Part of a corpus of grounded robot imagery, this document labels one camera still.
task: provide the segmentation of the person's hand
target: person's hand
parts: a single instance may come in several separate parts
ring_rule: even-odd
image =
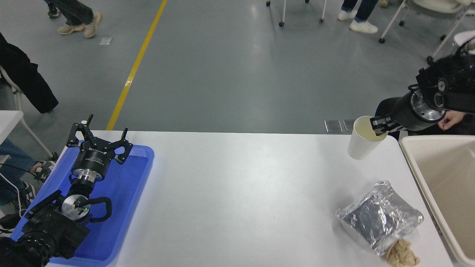
[[[448,130],[455,124],[461,122],[465,116],[464,112],[449,110],[446,112],[444,118],[438,122],[440,129]]]

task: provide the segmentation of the blue tray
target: blue tray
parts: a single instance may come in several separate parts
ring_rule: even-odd
[[[79,148],[68,148],[65,151],[30,208],[58,189],[62,195],[67,194],[71,185],[68,177],[78,153]],[[50,262],[80,267],[104,267],[113,261],[122,245],[150,173],[153,157],[153,150],[150,147],[134,145],[124,164],[111,162],[105,179],[95,184],[91,198],[109,197],[112,201],[112,216],[104,222],[86,225],[91,232],[77,248],[74,257],[70,259],[54,257]],[[91,206],[91,214],[93,217],[102,217],[105,215],[105,205]],[[23,235],[21,229],[26,222],[24,217],[21,218],[11,235],[13,240],[18,240]]]

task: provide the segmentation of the aluminum foil package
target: aluminum foil package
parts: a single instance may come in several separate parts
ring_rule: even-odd
[[[388,181],[378,182],[361,200],[338,210],[336,216],[353,239],[378,255],[424,220]]]

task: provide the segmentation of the jeans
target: jeans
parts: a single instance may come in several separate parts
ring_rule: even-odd
[[[358,0],[345,0],[342,5],[342,10],[350,12],[356,6]],[[378,3],[378,0],[362,0],[358,13],[356,13],[355,20],[357,22],[366,21],[373,12],[374,7]]]
[[[66,18],[66,24],[77,26],[90,24],[94,19],[92,9],[77,0],[50,0]]]
[[[5,139],[0,144],[0,155],[10,155],[11,159],[7,160],[5,164],[15,166],[17,168],[29,171],[36,161],[30,157],[26,152],[17,147],[9,139]],[[0,173],[5,176],[12,184],[19,190],[25,189],[25,185],[20,178],[25,174],[24,171],[11,168],[9,166],[2,166]],[[5,205],[17,198],[17,190],[13,188],[3,177],[0,176],[0,205]]]

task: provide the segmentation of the beige plastic bin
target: beige plastic bin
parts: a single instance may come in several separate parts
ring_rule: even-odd
[[[456,260],[475,266],[475,136],[408,136],[400,145]]]

